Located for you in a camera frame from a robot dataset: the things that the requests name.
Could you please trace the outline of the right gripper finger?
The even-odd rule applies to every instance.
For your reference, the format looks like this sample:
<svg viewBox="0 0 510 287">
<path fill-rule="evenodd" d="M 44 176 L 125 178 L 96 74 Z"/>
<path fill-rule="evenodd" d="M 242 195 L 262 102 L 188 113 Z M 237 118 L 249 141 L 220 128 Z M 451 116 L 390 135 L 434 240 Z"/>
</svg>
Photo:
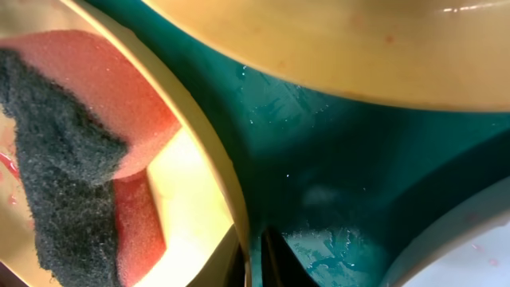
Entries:
<svg viewBox="0 0 510 287">
<path fill-rule="evenodd" d="M 261 269 L 264 287 L 319 287 L 281 233 L 271 226 L 261 236 Z"/>
</svg>

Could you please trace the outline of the orange sponge with black scourer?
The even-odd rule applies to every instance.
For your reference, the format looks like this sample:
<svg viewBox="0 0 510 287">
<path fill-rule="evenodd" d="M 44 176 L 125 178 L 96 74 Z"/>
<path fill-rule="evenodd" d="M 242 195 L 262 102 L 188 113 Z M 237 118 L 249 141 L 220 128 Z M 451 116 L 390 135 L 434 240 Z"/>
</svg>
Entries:
<svg viewBox="0 0 510 287">
<path fill-rule="evenodd" d="M 1 42 L 1 106 L 41 268 L 63 286 L 133 286 L 165 250 L 147 166 L 179 122 L 108 40 L 53 30 Z"/>
</svg>

